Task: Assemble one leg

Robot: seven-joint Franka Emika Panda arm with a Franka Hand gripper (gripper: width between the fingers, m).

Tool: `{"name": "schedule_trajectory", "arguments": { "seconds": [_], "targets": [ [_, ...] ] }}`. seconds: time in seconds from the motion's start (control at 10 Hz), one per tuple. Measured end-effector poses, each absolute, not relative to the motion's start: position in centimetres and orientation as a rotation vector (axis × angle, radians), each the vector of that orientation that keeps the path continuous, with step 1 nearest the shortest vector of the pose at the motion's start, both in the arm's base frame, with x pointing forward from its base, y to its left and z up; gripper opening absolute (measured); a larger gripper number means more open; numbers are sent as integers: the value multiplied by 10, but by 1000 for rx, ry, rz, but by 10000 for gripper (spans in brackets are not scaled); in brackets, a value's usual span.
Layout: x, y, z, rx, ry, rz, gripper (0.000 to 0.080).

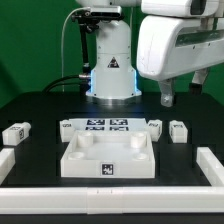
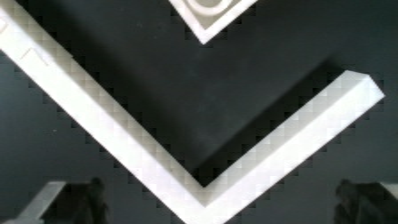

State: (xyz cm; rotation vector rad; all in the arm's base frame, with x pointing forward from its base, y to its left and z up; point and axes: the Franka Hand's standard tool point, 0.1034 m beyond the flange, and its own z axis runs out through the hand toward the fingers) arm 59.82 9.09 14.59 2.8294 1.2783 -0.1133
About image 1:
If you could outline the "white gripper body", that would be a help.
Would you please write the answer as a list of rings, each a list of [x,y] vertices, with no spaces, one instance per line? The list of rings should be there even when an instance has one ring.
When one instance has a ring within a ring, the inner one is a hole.
[[[180,76],[224,62],[224,18],[213,30],[199,19],[147,16],[141,23],[137,69],[155,81]]]

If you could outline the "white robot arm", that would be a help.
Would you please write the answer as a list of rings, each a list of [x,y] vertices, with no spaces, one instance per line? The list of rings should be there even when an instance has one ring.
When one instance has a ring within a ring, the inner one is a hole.
[[[189,89],[202,91],[211,66],[224,62],[224,0],[76,0],[83,10],[73,18],[83,35],[94,32],[97,63],[88,64],[86,95],[114,104],[141,95],[137,75],[156,81],[161,104],[174,101],[174,79],[192,72]],[[131,66],[131,29],[123,21],[124,7],[139,6],[146,14]]]

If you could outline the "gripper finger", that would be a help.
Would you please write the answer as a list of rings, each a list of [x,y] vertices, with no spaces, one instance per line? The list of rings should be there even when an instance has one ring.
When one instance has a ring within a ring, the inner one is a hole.
[[[202,93],[203,85],[209,75],[209,68],[204,68],[197,70],[194,73],[192,82],[189,84],[189,92],[194,95],[199,95]]]
[[[171,107],[174,101],[174,80],[160,81],[159,88],[161,91],[161,104],[165,107]]]

